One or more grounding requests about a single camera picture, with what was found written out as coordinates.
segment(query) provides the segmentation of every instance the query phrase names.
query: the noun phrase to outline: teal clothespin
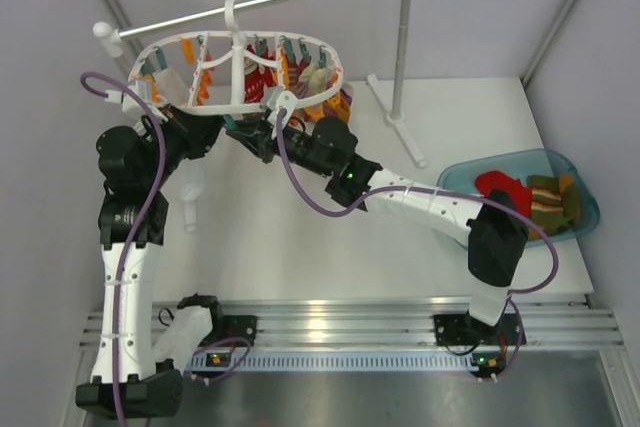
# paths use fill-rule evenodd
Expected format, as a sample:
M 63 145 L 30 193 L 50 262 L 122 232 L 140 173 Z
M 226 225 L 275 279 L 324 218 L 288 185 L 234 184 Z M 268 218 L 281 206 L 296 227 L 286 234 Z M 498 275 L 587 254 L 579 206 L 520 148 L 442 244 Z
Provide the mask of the teal clothespin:
M 142 67 L 140 67 L 140 73 L 142 75 L 153 75 L 153 65 L 149 62 L 149 59 L 144 59 Z
M 267 39 L 260 39 L 257 35 L 255 36 L 255 39 L 256 55 L 258 57 L 262 57 L 268 50 Z
M 298 45 L 300 45 L 300 52 L 302 53 L 302 58 L 305 63 L 311 63 L 311 54 L 309 53 L 309 49 L 307 49 L 307 44 L 304 43 L 302 39 L 298 39 Z
M 168 69 L 169 64 L 167 64 L 167 58 L 164 56 L 164 52 L 160 47 L 155 48 L 156 60 L 158 61 L 158 67 L 160 70 Z
M 289 64 L 295 64 L 296 54 L 293 52 L 293 45 L 291 45 L 291 40 L 284 35 L 280 37 L 280 40 L 284 44 L 284 52 L 287 55 L 287 61 L 289 62 Z
M 231 117 L 230 115 L 223 115 L 222 117 L 224 119 L 224 124 L 227 130 L 238 130 L 238 124 L 236 124 L 236 121 L 233 120 L 233 117 Z
M 324 50 L 324 46 L 320 46 L 320 59 L 318 60 L 318 67 L 324 69 L 327 66 L 327 52 Z

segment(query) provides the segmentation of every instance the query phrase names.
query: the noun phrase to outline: red sock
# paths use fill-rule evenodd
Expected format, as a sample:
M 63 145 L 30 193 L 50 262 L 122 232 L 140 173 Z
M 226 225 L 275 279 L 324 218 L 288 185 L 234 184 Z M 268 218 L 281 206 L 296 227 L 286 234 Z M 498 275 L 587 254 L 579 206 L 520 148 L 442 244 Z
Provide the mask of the red sock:
M 492 170 L 479 175 L 475 182 L 476 189 L 482 195 L 489 195 L 492 189 L 505 191 L 511 197 L 518 212 L 531 217 L 531 189 L 522 185 L 499 170 Z

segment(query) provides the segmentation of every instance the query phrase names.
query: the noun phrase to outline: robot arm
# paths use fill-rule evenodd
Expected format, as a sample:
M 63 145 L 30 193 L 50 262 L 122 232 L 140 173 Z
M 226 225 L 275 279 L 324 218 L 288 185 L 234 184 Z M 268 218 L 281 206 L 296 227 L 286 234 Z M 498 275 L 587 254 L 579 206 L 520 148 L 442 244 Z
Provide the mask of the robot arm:
M 279 109 L 288 116 L 295 107 L 290 92 L 272 91 L 264 114 L 238 121 L 227 134 L 263 162 L 281 152 L 274 123 Z M 123 104 L 127 96 L 109 96 Z M 184 159 L 204 156 L 211 150 L 223 126 L 221 116 L 197 117 L 171 105 L 159 110 L 166 144 L 163 181 Z M 149 192 L 158 162 L 157 145 L 148 122 L 140 135 L 130 127 L 114 127 L 97 142 L 99 167 L 105 176 L 105 199 L 99 216 L 100 240 L 105 265 L 105 300 L 101 344 L 88 383 L 76 389 L 76 404 L 94 414 L 114 418 L 113 339 L 117 339 L 120 362 L 118 379 L 127 418 L 175 415 L 181 400 L 182 372 L 200 345 L 219 339 L 222 312 L 215 297 L 192 296 L 178 306 L 171 327 L 152 346 L 151 309 L 155 266 L 164 242 L 168 210 L 159 192 L 126 259 L 120 284 L 119 322 L 114 330 L 115 273 L 125 239 Z M 338 204 L 350 206 L 372 189 L 405 186 L 404 191 L 372 195 L 358 208 L 369 212 L 401 215 L 426 223 L 468 246 L 469 270 L 474 278 L 471 319 L 495 326 L 504 312 L 511 280 L 527 240 L 527 229 L 507 214 L 465 199 L 446 195 L 423 195 L 410 189 L 421 186 L 364 159 L 355 152 L 358 139 L 335 117 L 321 119 L 311 135 L 291 126 L 283 129 L 287 156 L 295 164 L 330 178 L 326 192 Z M 494 191 L 490 198 L 513 208 L 509 196 Z
M 237 130 L 227 131 L 227 135 L 266 163 L 280 155 L 274 139 L 274 124 L 278 122 L 276 112 L 287 110 L 281 116 L 285 121 L 291 115 L 288 110 L 292 94 L 281 89 L 271 89 L 271 97 L 266 101 L 267 113 L 262 118 L 239 121 Z M 287 98 L 287 102 L 281 102 L 283 98 Z M 452 197 L 455 195 L 452 192 L 450 195 L 447 191 L 438 192 L 436 187 L 413 182 L 364 159 L 356 153 L 357 137 L 337 117 L 318 121 L 311 135 L 290 125 L 285 125 L 282 134 L 287 158 L 307 170 L 329 177 L 325 191 L 338 204 L 349 207 L 367 192 L 393 186 L 393 192 L 371 195 L 358 208 L 427 224 L 468 247 L 468 268 L 473 279 L 469 316 L 483 327 L 493 328 L 498 324 L 528 240 L 528 229 L 521 221 L 473 199 Z M 488 198 L 515 209 L 505 192 L 493 191 Z

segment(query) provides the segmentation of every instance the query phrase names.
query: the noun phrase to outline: metal extrusion rail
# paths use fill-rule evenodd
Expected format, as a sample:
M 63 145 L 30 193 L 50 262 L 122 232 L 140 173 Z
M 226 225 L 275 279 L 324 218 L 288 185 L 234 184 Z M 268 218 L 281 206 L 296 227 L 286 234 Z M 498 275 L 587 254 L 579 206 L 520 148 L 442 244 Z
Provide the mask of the metal extrusion rail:
M 256 352 L 442 352 L 433 315 L 461 313 L 468 299 L 385 302 L 226 302 L 225 314 L 258 317 Z M 176 304 L 154 304 L 153 340 L 166 329 L 158 312 Z M 527 345 L 522 350 L 623 349 L 613 313 L 590 309 L 584 301 L 519 302 Z M 91 314 L 81 338 L 83 350 L 98 346 L 102 313 Z

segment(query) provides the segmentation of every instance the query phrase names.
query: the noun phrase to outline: teal plastic basin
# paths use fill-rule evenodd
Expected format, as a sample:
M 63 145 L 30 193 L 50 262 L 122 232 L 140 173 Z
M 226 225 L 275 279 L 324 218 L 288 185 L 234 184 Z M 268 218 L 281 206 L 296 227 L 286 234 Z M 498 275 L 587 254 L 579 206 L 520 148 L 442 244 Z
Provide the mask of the teal plastic basin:
M 553 150 L 523 150 L 455 164 L 442 172 L 438 179 L 438 186 L 467 194 L 479 194 L 474 185 L 475 180 L 480 174 L 490 170 L 500 170 L 514 179 L 520 179 L 522 185 L 527 185 L 527 178 L 534 174 L 557 177 L 569 173 L 576 179 L 580 191 L 582 215 L 573 230 L 552 236 L 554 242 L 586 235 L 592 232 L 600 221 L 598 203 L 578 174 L 578 169 L 564 155 Z M 542 240 L 532 240 L 527 242 L 527 246 L 541 243 Z

